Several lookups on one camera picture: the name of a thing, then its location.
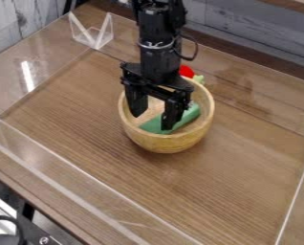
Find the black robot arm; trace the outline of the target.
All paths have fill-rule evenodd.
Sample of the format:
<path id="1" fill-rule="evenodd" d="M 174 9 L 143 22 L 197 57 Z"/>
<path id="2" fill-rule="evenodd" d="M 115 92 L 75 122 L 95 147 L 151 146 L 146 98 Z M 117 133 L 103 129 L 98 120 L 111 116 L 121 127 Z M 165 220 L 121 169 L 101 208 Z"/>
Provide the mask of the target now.
<path id="1" fill-rule="evenodd" d="M 171 130 L 190 108 L 195 87 L 181 76 L 183 26 L 187 9 L 183 0 L 133 0 L 139 27 L 139 63 L 123 62 L 122 83 L 133 115 L 138 118 L 149 109 L 149 97 L 166 102 L 162 129 Z"/>

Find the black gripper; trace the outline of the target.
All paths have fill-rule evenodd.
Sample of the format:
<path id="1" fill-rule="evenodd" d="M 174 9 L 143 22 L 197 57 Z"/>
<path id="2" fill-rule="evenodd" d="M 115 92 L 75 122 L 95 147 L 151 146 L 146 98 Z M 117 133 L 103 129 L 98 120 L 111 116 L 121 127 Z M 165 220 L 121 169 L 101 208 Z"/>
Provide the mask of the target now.
<path id="1" fill-rule="evenodd" d="M 195 91 L 194 86 L 179 74 L 183 58 L 182 44 L 175 42 L 162 49 L 141 47 L 141 62 L 121 64 L 122 84 L 131 113 L 138 118 L 146 112 L 149 97 L 162 100 L 166 103 L 163 130 L 171 130 L 182 120 Z"/>

